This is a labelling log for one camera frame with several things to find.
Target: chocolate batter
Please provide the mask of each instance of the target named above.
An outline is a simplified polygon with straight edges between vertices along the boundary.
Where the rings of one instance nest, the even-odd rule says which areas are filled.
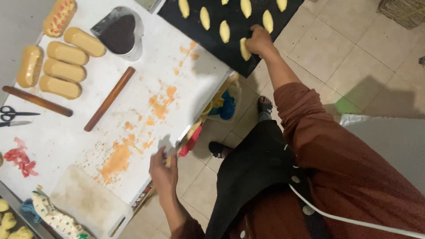
[[[135,26],[136,21],[133,15],[122,16],[99,35],[99,40],[111,52],[119,55],[126,54],[134,46]]]

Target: black baking tray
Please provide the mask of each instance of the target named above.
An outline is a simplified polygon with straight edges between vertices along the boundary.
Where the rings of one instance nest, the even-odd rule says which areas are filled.
[[[246,19],[241,11],[240,0],[229,0],[224,6],[221,5],[221,0],[188,0],[190,15],[185,19],[181,15],[178,0],[167,0],[158,14],[229,67],[248,77],[261,58],[253,55],[245,61],[240,51],[241,38],[251,36],[252,25],[263,25],[263,13],[268,9],[273,17],[274,28],[270,35],[274,42],[303,1],[288,0],[286,10],[280,12],[276,0],[251,0],[252,14]],[[208,31],[204,29],[199,18],[202,7],[206,7],[210,14],[211,23]],[[227,20],[230,27],[228,43],[223,43],[219,33],[223,20]]]

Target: sandal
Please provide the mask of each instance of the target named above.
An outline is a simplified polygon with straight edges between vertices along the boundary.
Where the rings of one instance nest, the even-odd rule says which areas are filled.
[[[258,108],[258,114],[260,114],[261,112],[266,112],[268,114],[272,114],[272,109],[273,109],[273,104],[270,101],[270,103],[261,103],[260,100],[261,99],[268,99],[269,98],[265,97],[265,96],[260,96],[260,98],[258,99],[258,103],[257,103],[257,108]]]
[[[223,157],[223,150],[228,150],[228,155],[229,153],[233,150],[233,148],[229,148],[221,143],[218,142],[210,142],[208,144],[208,149],[210,150],[210,152],[212,153],[212,155],[216,158],[219,159],[224,159],[225,157]]]

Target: rolling pin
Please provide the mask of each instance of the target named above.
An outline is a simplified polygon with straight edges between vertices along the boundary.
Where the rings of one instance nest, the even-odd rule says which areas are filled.
[[[42,99],[38,96],[32,95],[28,92],[22,91],[20,89],[17,89],[15,87],[11,86],[3,86],[3,91],[9,94],[12,94],[16,97],[19,97],[23,100],[29,101],[31,103],[34,103],[36,105],[39,105],[41,107],[44,107],[46,109],[49,109],[51,111],[54,111],[56,113],[65,115],[66,117],[71,117],[73,112],[70,109],[67,109],[63,106],[57,105],[53,102],[50,102],[48,100]]]
[[[99,107],[99,109],[96,111],[96,113],[94,113],[93,117],[90,119],[90,121],[84,127],[85,131],[90,132],[90,131],[93,130],[94,126],[96,126],[96,124],[99,122],[99,120],[105,114],[105,112],[108,110],[109,106],[111,106],[112,102],[119,95],[121,90],[127,84],[128,80],[133,76],[135,71],[136,70],[131,66],[129,66],[127,68],[127,70],[121,76],[121,79],[119,79],[118,83],[115,85],[115,87],[109,93],[108,97],[106,97],[106,99],[103,101],[102,105]]]

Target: hand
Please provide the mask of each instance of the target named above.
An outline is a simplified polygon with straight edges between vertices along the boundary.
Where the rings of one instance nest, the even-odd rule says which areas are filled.
[[[177,155],[171,156],[171,166],[167,168],[162,162],[167,155],[165,146],[161,147],[155,155],[150,157],[149,173],[159,195],[159,200],[168,201],[177,198],[176,187],[179,179],[177,171]]]
[[[252,37],[246,40],[246,48],[251,53],[259,55],[262,59],[270,53],[279,54],[273,45],[269,32],[260,25],[251,27]]]

